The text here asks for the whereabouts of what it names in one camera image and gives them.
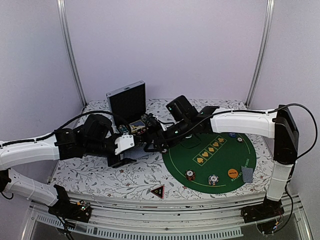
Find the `blue small blind button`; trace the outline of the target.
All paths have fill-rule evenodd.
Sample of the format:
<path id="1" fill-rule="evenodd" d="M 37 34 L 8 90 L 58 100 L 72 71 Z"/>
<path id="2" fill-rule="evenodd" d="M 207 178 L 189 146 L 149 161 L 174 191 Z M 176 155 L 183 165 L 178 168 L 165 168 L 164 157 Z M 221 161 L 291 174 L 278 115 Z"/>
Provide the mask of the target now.
<path id="1" fill-rule="evenodd" d="M 228 133 L 228 136 L 229 136 L 230 138 L 236 138 L 236 137 L 237 137 L 237 134 L 234 133 L 234 132 L 229 132 L 229 133 Z"/>

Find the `orange big blind button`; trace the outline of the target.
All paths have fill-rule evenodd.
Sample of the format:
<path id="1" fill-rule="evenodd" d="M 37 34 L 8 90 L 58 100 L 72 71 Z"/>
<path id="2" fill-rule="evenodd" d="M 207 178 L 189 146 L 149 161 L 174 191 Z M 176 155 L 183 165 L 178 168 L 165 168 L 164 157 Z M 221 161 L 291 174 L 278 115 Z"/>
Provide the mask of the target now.
<path id="1" fill-rule="evenodd" d="M 239 173 L 236 169 L 231 168 L 227 171 L 227 175 L 231 178 L 231 179 L 235 179 L 239 176 Z"/>

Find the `dealt blue checkered cards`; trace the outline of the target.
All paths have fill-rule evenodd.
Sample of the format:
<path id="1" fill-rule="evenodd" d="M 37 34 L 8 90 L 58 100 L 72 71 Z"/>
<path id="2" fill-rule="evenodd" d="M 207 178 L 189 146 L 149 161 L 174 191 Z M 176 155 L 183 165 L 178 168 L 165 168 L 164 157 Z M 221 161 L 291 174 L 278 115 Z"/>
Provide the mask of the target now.
<path id="1" fill-rule="evenodd" d="M 244 183 L 252 183 L 253 182 L 253 173 L 254 169 L 251 167 L 242 166 L 242 180 Z"/>

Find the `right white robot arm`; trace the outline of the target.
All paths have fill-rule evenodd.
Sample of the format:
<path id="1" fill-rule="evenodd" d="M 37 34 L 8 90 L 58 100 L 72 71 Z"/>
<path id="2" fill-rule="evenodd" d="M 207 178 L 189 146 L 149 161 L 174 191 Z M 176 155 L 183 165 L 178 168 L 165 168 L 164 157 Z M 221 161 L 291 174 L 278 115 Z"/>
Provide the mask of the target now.
<path id="1" fill-rule="evenodd" d="M 278 203 L 299 159 L 299 131 L 289 105 L 279 105 L 269 110 L 226 110 L 206 106 L 198 112 L 184 95 L 180 95 L 166 108 L 177 123 L 164 129 L 159 120 L 151 118 L 148 131 L 154 151 L 167 151 L 186 136 L 196 134 L 252 134 L 274 139 L 275 163 L 264 203 L 259 206 L 258 213 L 262 218 L 269 218 L 278 210 Z"/>

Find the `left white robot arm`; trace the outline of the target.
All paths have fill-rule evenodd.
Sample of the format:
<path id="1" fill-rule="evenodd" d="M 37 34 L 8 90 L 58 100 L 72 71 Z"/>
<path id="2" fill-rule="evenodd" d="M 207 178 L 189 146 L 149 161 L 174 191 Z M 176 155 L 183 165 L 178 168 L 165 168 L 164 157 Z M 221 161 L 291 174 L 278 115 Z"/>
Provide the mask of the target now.
<path id="1" fill-rule="evenodd" d="M 14 166 L 38 161 L 63 161 L 83 156 L 106 157 L 108 165 L 122 163 L 122 152 L 135 146 L 134 136 L 116 133 L 108 118 L 110 112 L 95 110 L 84 113 L 84 124 L 74 129 L 65 123 L 46 135 L 0 143 L 0 192 L 23 196 L 55 209 L 63 216 L 74 213 L 66 190 L 21 175 Z"/>

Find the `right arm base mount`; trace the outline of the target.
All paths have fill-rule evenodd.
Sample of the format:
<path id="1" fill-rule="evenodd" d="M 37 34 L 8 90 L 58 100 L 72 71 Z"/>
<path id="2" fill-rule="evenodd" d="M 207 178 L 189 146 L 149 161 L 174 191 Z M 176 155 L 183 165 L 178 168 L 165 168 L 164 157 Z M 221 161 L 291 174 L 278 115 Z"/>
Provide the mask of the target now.
<path id="1" fill-rule="evenodd" d="M 270 221 L 258 223 L 258 231 L 264 235 L 273 234 L 283 218 L 285 213 L 282 201 L 269 200 L 266 197 L 263 202 L 255 205 L 248 205 L 241 209 L 240 214 L 245 223 L 252 223 L 272 218 Z"/>

